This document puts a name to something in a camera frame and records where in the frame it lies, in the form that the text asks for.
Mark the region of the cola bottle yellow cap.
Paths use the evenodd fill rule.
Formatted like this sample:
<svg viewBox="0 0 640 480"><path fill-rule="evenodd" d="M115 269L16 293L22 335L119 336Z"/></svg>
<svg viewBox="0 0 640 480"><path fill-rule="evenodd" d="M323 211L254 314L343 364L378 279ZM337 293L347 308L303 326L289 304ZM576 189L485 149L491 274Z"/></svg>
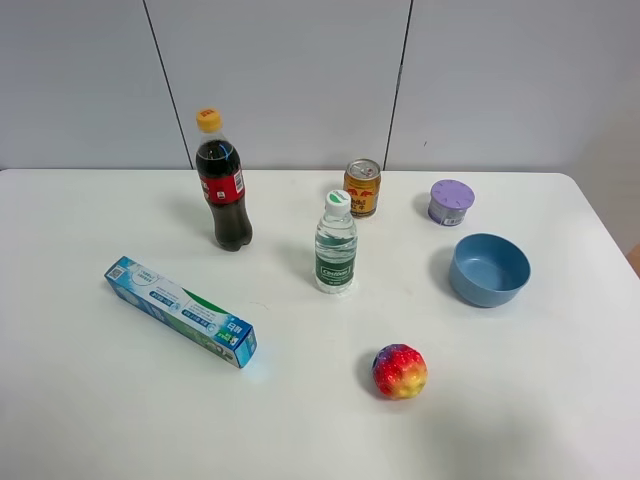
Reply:
<svg viewBox="0 0 640 480"><path fill-rule="evenodd" d="M213 216L214 235L221 248L235 252L248 245L253 236L240 156L222 133L218 110L200 110L196 123L202 135L195 153L196 169Z"/></svg>

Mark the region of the blue plastic bowl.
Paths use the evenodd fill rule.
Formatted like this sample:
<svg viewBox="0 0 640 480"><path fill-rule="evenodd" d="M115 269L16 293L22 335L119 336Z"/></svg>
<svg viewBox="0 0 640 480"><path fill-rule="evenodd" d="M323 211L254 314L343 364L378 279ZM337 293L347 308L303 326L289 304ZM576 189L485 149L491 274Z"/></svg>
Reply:
<svg viewBox="0 0 640 480"><path fill-rule="evenodd" d="M511 241L489 233L462 238L454 247L449 283L465 302L495 308L511 301L528 283L531 265Z"/></svg>

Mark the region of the gold energy drink can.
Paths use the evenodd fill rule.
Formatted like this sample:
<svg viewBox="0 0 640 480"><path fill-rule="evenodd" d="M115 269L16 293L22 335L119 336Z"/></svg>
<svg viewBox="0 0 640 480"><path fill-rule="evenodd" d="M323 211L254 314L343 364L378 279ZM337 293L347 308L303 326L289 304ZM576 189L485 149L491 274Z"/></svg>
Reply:
<svg viewBox="0 0 640 480"><path fill-rule="evenodd" d="M343 189L351 197L353 217L369 217L376 212L380 184L381 167L375 161L360 158L347 165Z"/></svg>

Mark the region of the clear water bottle green label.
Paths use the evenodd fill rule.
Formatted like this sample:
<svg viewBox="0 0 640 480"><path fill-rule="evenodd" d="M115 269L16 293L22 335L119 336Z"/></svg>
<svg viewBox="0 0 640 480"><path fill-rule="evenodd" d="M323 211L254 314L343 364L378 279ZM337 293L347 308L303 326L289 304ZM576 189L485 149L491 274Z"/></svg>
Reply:
<svg viewBox="0 0 640 480"><path fill-rule="evenodd" d="M352 284L358 232L351 214L351 196L331 190L315 233L315 278L325 293L339 294Z"/></svg>

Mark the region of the blue toothpaste box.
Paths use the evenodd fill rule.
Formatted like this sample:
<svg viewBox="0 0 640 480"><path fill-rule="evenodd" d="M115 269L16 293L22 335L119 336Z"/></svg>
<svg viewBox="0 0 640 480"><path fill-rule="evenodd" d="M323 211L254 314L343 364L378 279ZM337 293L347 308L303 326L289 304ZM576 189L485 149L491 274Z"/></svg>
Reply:
<svg viewBox="0 0 640 480"><path fill-rule="evenodd" d="M251 324L126 256L105 279L121 299L237 368L257 349Z"/></svg>

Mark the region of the purple lidded small container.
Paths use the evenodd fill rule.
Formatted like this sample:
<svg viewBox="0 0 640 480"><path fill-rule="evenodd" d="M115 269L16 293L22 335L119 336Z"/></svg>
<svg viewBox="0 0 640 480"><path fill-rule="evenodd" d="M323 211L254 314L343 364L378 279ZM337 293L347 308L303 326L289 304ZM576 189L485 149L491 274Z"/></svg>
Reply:
<svg viewBox="0 0 640 480"><path fill-rule="evenodd" d="M463 222L474 202L474 191L468 185L454 179L442 179L431 187L427 213L437 224L453 227Z"/></svg>

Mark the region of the rainbow bumpy ball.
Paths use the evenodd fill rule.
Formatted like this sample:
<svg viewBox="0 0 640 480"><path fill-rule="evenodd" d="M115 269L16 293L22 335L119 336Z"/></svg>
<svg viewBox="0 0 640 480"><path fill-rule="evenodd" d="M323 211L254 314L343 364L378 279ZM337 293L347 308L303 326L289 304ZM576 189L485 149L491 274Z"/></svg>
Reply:
<svg viewBox="0 0 640 480"><path fill-rule="evenodd" d="M422 355L406 344L390 344L374 357L372 377L379 392L391 400L412 399L428 379Z"/></svg>

